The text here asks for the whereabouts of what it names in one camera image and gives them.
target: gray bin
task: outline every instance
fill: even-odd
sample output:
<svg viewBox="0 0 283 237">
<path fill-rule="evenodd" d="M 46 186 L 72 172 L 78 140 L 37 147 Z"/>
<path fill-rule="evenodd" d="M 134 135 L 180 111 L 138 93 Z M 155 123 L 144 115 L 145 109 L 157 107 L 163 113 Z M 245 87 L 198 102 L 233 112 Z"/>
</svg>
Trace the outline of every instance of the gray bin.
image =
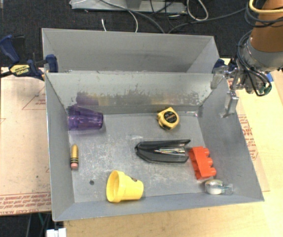
<svg viewBox="0 0 283 237">
<path fill-rule="evenodd" d="M 237 114 L 221 118 L 228 85 L 211 90 L 218 59 L 213 37 L 43 29 L 44 56 L 58 58 L 47 73 L 46 108 L 54 221 L 263 201 Z M 67 108 L 102 112 L 100 130 L 68 131 Z M 157 111 L 172 106 L 180 124 L 160 128 Z M 190 139 L 210 151 L 216 178 L 230 196 L 208 195 L 184 164 L 149 163 L 136 156 L 140 141 Z M 79 147 L 71 171 L 70 147 Z M 144 183 L 138 201 L 110 203 L 106 182 L 120 170 Z"/>
</svg>

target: table surface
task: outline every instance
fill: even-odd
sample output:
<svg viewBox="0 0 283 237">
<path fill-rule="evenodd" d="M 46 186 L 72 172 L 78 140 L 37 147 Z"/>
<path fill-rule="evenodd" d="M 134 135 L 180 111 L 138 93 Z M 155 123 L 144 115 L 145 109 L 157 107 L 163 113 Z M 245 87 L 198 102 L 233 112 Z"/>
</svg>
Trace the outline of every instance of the table surface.
<svg viewBox="0 0 283 237">
<path fill-rule="evenodd" d="M 283 80 L 273 78 L 266 97 L 239 91 L 270 186 L 264 202 L 65 221 L 68 237 L 283 236 Z"/>
</svg>

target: cardboard sheet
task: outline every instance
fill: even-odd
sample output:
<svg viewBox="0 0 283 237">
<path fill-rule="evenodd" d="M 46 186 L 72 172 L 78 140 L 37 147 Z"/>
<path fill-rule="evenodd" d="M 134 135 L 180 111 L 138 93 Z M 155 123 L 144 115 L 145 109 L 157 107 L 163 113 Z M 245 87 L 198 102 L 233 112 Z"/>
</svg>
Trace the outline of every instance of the cardboard sheet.
<svg viewBox="0 0 283 237">
<path fill-rule="evenodd" d="M 0 216 L 51 210 L 44 82 L 9 76 L 0 91 Z M 269 191 L 243 104 L 237 113 L 263 192 Z"/>
</svg>

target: black carpet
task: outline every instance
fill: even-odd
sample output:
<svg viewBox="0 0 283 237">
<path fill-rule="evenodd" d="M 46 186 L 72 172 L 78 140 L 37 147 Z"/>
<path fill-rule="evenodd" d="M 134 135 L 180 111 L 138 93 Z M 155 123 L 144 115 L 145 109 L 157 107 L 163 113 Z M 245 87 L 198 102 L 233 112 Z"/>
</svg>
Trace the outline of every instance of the black carpet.
<svg viewBox="0 0 283 237">
<path fill-rule="evenodd" d="M 124 11 L 74 11 L 69 5 L 70 0 L 4 0 L 0 8 L 0 39 L 8 34 L 26 37 L 26 53 L 36 60 L 41 60 L 41 28 L 101 30 L 101 19 L 106 21 L 108 31 L 133 32 L 135 23 L 133 17 Z M 228 14 L 244 8 L 248 0 L 203 0 L 209 11 L 210 18 Z M 159 30 L 149 21 L 136 15 L 139 22 L 139 32 L 159 33 Z M 165 16 L 151 16 L 165 32 L 171 29 Z M 187 16 L 171 20 L 177 25 L 188 20 Z M 210 35 L 214 36 L 221 57 L 231 57 L 236 53 L 236 44 L 241 36 L 250 30 L 244 20 L 244 13 L 221 20 L 194 24 L 181 28 L 182 32 L 174 34 Z M 8 66 L 10 60 L 0 50 L 0 67 Z M 16 217 L 0 217 L 0 237 L 25 236 L 29 215 Z M 30 236 L 38 236 L 41 228 L 37 215 L 32 216 Z"/>
</svg>

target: purple plastic cup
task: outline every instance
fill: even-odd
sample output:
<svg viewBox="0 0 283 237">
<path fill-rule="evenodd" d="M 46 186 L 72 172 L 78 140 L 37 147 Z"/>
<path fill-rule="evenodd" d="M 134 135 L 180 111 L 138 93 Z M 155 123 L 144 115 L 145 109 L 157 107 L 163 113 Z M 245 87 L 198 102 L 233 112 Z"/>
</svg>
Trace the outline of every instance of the purple plastic cup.
<svg viewBox="0 0 283 237">
<path fill-rule="evenodd" d="M 103 125 L 103 114 L 79 106 L 69 108 L 69 130 L 98 130 Z"/>
</svg>

